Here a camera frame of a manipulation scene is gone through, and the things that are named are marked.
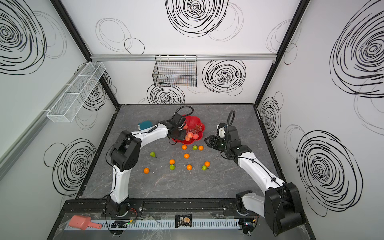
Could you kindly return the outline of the red flower-shaped fruit bowl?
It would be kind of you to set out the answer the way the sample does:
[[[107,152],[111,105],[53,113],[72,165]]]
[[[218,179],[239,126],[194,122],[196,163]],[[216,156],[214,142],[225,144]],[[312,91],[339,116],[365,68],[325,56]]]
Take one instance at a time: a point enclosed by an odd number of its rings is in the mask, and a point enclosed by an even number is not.
[[[192,133],[193,136],[188,140],[175,140],[172,139],[175,143],[183,143],[184,145],[191,145],[196,141],[199,141],[204,136],[205,131],[205,125],[201,122],[200,118],[195,116],[187,116],[186,117],[186,126],[184,127],[184,130],[188,133]]]

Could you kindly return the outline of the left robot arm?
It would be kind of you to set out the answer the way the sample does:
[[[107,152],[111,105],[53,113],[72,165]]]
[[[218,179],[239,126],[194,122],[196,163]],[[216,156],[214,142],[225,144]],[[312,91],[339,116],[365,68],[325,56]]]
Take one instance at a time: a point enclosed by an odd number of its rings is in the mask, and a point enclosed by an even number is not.
[[[161,121],[144,130],[120,133],[109,151],[114,175],[107,205],[116,216],[123,217],[129,211],[130,174],[138,163],[141,148],[164,138],[183,140],[187,134],[185,125],[186,119],[182,118],[179,122]]]

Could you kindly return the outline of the purple fake grape bunch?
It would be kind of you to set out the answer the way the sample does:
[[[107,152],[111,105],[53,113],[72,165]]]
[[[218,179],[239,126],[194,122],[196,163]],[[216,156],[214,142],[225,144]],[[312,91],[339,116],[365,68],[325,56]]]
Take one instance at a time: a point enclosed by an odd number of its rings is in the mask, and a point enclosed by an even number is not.
[[[193,134],[199,134],[203,131],[203,126],[202,125],[195,125],[193,129],[191,129],[191,132]]]

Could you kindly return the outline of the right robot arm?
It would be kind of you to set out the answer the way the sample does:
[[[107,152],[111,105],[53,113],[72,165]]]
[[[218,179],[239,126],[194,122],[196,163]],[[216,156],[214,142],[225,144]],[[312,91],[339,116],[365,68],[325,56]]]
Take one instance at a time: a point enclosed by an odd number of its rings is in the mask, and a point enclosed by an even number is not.
[[[240,196],[241,210],[252,211],[265,218],[275,236],[305,224],[305,211],[297,186],[286,183],[268,170],[240,141],[227,141],[216,136],[205,139],[209,148],[224,153],[256,182],[263,196],[246,193]]]

